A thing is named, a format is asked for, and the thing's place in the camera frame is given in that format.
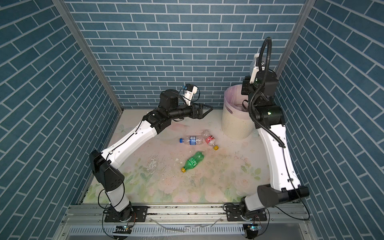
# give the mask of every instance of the metal corner beam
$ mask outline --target metal corner beam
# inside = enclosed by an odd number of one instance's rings
[[[299,18],[297,19],[297,22],[292,30],[291,36],[287,42],[287,45],[285,46],[284,52],[281,55],[281,60],[279,61],[279,65],[276,69],[276,75],[277,78],[280,77],[281,73],[283,72],[283,69],[288,61],[289,55],[292,52],[293,47],[295,46],[295,43],[297,39],[299,38],[300,32],[303,29],[304,23],[308,18],[308,15],[310,14],[312,7],[316,0],[306,0],[306,2],[303,5],[303,8],[301,9]]]
[[[55,5],[56,9],[59,11],[59,13],[60,13],[61,17],[63,18],[64,22],[66,23],[67,27],[71,31],[77,44],[80,46],[80,49],[83,51],[85,57],[88,59],[89,64],[91,65],[91,67],[95,71],[100,82],[102,83],[102,85],[104,86],[105,90],[107,91],[109,97],[111,98],[113,104],[116,106],[119,113],[122,113],[122,111],[123,111],[122,105],[120,104],[117,96],[113,92],[113,89],[111,88],[106,76],[104,75],[103,70],[101,69],[96,58],[94,57],[91,49],[88,46],[88,43],[85,41],[85,38],[83,37],[79,27],[77,26],[72,14],[70,13],[67,5],[65,4],[64,0],[52,0],[52,2]]]

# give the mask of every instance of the bottle with blue cap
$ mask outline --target bottle with blue cap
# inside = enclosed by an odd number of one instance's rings
[[[184,143],[185,145],[199,145],[204,142],[203,136],[185,136],[180,138],[180,143]]]

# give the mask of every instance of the red bottle label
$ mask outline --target red bottle label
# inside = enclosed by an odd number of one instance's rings
[[[213,136],[209,136],[209,137],[207,137],[207,139],[205,141],[206,141],[206,143],[209,143],[213,139],[215,139]]]

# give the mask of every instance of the bottle with red label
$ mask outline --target bottle with red label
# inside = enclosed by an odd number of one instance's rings
[[[211,135],[211,133],[208,130],[203,131],[203,139],[205,139],[205,142],[214,148],[214,150],[218,150],[218,146],[215,143],[216,139]]]

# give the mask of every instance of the black mounting plate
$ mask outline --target black mounting plate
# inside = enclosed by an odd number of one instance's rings
[[[253,217],[251,220],[245,220],[241,216],[240,207],[238,205],[226,205],[224,206],[225,211],[227,212],[227,221],[228,222],[239,222],[239,221],[266,221],[266,214],[264,210],[260,210],[255,214],[256,217]]]
[[[136,222],[145,222],[145,219],[147,217],[147,206],[132,206],[133,213],[132,216],[135,216],[136,213]],[[119,221],[119,218],[114,216],[113,214],[109,214],[105,216],[104,222],[118,222],[122,223]]]

